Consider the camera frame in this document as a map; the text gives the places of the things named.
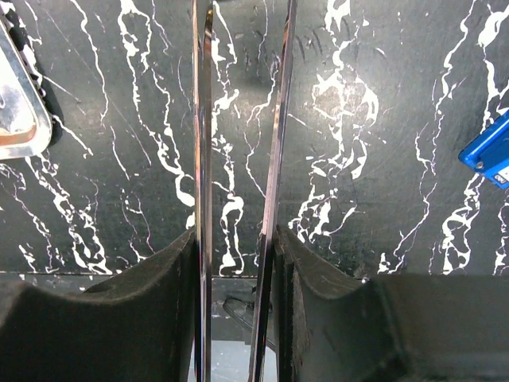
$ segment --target stainless steel tray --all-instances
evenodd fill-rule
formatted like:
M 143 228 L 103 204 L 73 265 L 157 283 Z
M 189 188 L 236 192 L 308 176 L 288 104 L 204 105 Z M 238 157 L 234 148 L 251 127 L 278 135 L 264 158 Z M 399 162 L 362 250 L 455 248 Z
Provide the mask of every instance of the stainless steel tray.
M 51 133 L 45 105 L 0 21 L 0 160 L 39 154 Z

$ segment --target chrome rod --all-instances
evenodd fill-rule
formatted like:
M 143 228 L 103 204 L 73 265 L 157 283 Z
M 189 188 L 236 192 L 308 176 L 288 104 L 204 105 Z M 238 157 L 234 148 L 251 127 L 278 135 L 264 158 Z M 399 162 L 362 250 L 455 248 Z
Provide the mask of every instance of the chrome rod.
M 249 361 L 248 382 L 259 382 L 263 378 L 266 332 L 269 319 L 270 282 L 274 262 L 273 235 L 278 219 L 278 189 L 285 140 L 286 116 L 288 113 L 289 91 L 293 67 L 293 39 L 297 0 L 288 1 L 283 34 L 283 50 L 279 72 L 278 98 L 274 116 L 274 131 L 270 151 L 269 174 L 263 210 L 262 240 L 258 261 L 258 281 L 254 301 L 253 331 L 251 332 L 251 357 Z
M 211 0 L 192 0 L 192 74 L 195 134 L 195 232 L 200 296 L 196 301 L 196 382 L 211 380 L 212 313 L 212 20 Z

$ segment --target black marble countertop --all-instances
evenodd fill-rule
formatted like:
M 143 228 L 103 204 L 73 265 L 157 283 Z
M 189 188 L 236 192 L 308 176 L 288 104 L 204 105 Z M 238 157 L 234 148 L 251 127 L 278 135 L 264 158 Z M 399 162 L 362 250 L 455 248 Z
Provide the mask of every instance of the black marble countertop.
M 0 272 L 114 274 L 193 225 L 191 2 L 13 4 L 55 138 L 0 163 Z M 214 11 L 214 274 L 254 276 L 286 2 Z M 358 278 L 501 274 L 508 195 L 457 155 L 509 107 L 507 0 L 300 1 L 296 34 L 280 224 Z

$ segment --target steel bar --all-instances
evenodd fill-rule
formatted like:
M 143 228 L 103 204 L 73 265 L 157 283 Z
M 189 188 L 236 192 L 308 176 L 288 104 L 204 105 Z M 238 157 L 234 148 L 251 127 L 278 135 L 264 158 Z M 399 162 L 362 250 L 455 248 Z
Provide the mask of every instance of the steel bar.
M 253 331 L 251 333 L 251 357 L 249 362 L 249 382 L 259 382 L 263 378 L 263 362 L 266 348 L 266 331 L 269 317 L 270 282 L 274 262 L 273 235 L 278 218 L 278 189 L 281 173 L 283 143 L 285 139 L 286 116 L 293 66 L 293 39 L 297 0 L 288 1 L 283 34 L 283 49 L 279 67 L 279 89 L 276 99 L 274 131 L 270 151 L 269 174 L 263 210 L 262 240 L 258 261 L 258 281 L 254 301 Z
M 211 380 L 212 308 L 212 20 L 210 0 L 192 0 L 192 69 L 195 133 L 195 227 L 199 298 L 195 316 L 196 382 Z

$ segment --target blue object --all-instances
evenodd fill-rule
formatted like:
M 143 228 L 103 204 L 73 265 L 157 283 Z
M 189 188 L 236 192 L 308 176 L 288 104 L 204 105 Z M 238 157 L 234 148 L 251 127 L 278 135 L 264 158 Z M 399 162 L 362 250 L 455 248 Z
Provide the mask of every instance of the blue object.
M 509 188 L 509 111 L 466 146 L 459 158 L 501 189 Z

